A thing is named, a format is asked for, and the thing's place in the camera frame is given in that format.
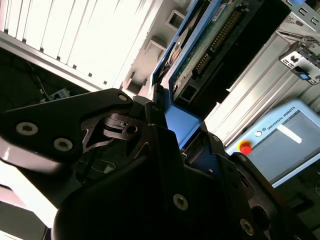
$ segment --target mounting hole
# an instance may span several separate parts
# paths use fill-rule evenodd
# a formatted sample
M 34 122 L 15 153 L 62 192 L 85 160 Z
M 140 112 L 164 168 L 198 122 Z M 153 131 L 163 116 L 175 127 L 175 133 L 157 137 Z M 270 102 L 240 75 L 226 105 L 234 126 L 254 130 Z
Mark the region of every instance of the mounting hole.
M 122 100 L 122 101 L 127 101 L 128 98 L 125 95 L 119 94 L 118 97 Z
M 138 128 L 136 126 L 132 125 L 126 129 L 126 133 L 127 134 L 134 134 L 137 130 L 138 130 Z
M 304 24 L 302 22 L 300 22 L 300 21 L 295 21 L 295 24 L 297 24 L 299 27 L 303 27 L 304 26 Z
M 39 131 L 37 125 L 27 121 L 20 122 L 15 129 L 19 134 L 24 136 L 32 136 Z
M 67 152 L 73 148 L 73 143 L 63 137 L 57 138 L 53 142 L 54 148 L 61 151 L 61 152 Z
M 246 232 L 246 234 L 248 234 L 249 236 L 253 236 L 255 234 L 254 227 L 251 225 L 251 223 L 248 220 L 242 218 L 240 220 L 240 225 L 242 229 Z
M 270 228 L 269 216 L 262 206 L 254 206 L 253 208 L 251 208 L 251 212 L 255 223 L 258 225 L 260 229 L 266 231 Z

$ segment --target metal rack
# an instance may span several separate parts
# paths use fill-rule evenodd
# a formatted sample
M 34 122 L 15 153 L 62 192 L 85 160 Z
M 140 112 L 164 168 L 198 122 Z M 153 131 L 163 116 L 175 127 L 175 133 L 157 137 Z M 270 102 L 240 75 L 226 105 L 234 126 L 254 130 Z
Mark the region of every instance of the metal rack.
M 1 0 L 0 47 L 89 91 L 120 87 L 162 3 Z
M 308 5 L 293 5 L 284 0 L 292 10 L 279 27 L 320 42 L 320 15 Z M 289 20 L 299 20 L 301 28 Z M 288 100 L 299 98 L 315 112 L 320 112 L 320 84 L 311 86 L 290 72 L 278 57 L 290 46 L 290 41 L 275 32 L 246 70 L 229 89 L 230 94 L 206 118 L 208 130 L 228 146 L 271 108 Z

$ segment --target bolt head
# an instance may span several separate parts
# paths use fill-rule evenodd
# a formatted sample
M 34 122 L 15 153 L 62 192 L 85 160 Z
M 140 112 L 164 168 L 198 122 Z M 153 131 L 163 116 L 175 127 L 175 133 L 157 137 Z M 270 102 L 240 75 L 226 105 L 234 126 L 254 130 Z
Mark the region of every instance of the bolt head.
M 178 209 L 182 211 L 187 210 L 189 207 L 187 199 L 183 195 L 178 193 L 173 196 L 173 203 Z
M 122 101 L 127 101 L 128 98 L 125 95 L 119 94 L 118 95 L 119 99 L 121 99 Z
M 37 125 L 35 125 L 32 122 L 20 122 L 19 124 L 16 125 L 15 130 L 24 136 L 32 136 L 35 135 L 39 129 L 37 127 Z
M 61 151 L 61 152 L 67 152 L 73 148 L 73 143 L 63 137 L 57 138 L 53 142 L 54 148 Z

